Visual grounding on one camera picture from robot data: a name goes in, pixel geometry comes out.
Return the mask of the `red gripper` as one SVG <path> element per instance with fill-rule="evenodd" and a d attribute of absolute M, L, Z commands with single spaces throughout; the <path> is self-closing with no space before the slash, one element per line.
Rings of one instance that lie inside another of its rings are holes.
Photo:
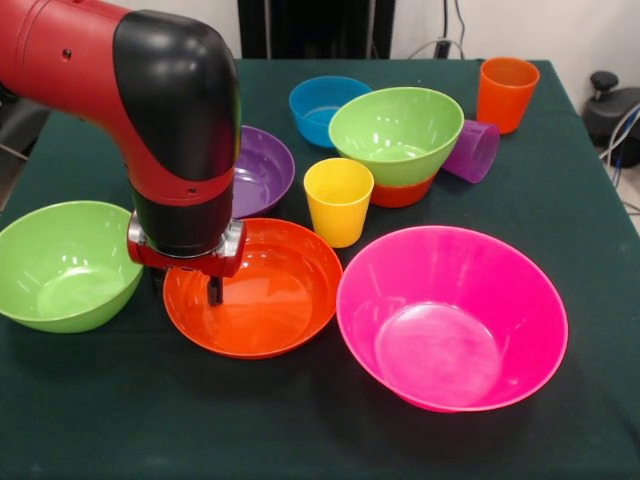
<path fill-rule="evenodd" d="M 224 295 L 221 277 L 232 277 L 240 269 L 246 238 L 246 223 L 232 220 L 225 229 L 221 242 L 211 252 L 192 257 L 170 256 L 151 247 L 137 212 L 133 211 L 127 229 L 127 250 L 133 262 L 153 267 L 149 272 L 154 286 L 164 284 L 166 268 L 195 270 L 210 276 L 206 290 L 207 301 L 210 306 L 218 306 L 223 303 Z"/>

